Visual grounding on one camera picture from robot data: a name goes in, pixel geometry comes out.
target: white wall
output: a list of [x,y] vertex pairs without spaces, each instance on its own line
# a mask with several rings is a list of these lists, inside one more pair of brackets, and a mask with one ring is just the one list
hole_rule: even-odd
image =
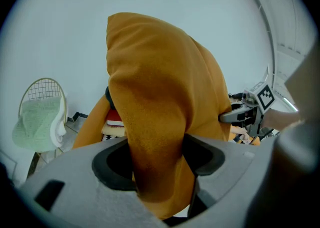
[[294,112],[294,110],[278,96],[275,96],[275,102],[271,108],[283,112]]
[[253,0],[18,0],[0,36],[0,141],[17,161],[16,184],[33,155],[11,140],[22,93],[35,79],[52,77],[68,93],[69,115],[88,114],[108,83],[107,18],[117,12],[151,15],[185,30],[213,53],[231,93],[254,85],[272,62]]

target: orange cloth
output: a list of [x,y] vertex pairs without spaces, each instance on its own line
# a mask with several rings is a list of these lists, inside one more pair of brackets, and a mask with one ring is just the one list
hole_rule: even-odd
[[[237,136],[237,134],[230,132],[230,134],[229,134],[229,141],[230,141],[230,140],[233,140],[236,136]],[[257,137],[257,138],[253,141],[252,145],[256,145],[256,146],[260,145],[260,138]]]
[[101,142],[103,137],[101,128],[105,124],[109,109],[110,104],[106,96],[103,95],[83,123],[82,128],[75,138],[73,149]]
[[191,200],[185,133],[228,140],[231,105],[212,54],[181,29],[133,13],[108,18],[109,90],[123,120],[140,199],[165,219]]

